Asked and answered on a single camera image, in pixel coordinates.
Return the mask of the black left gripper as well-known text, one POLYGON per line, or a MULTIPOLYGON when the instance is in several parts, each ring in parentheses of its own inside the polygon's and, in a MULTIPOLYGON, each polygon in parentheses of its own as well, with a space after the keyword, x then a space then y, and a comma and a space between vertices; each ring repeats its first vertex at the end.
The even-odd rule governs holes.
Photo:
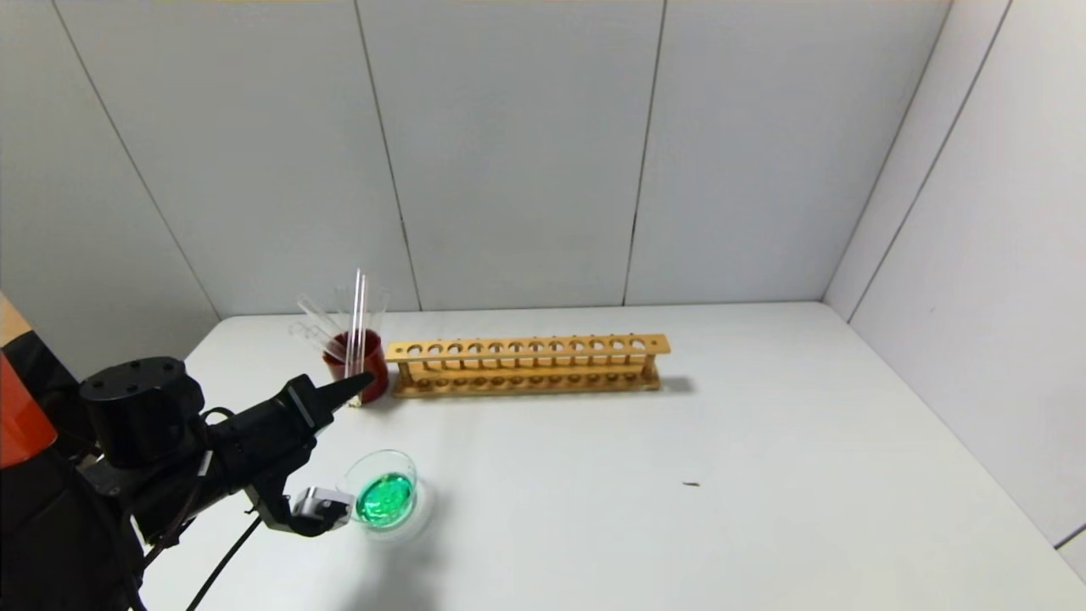
POLYGON ((307 464, 316 437, 333 413, 361 403, 375 375, 361 372, 317 389, 307 375, 286 383, 272 398, 207 429, 209 476, 289 476, 307 464))

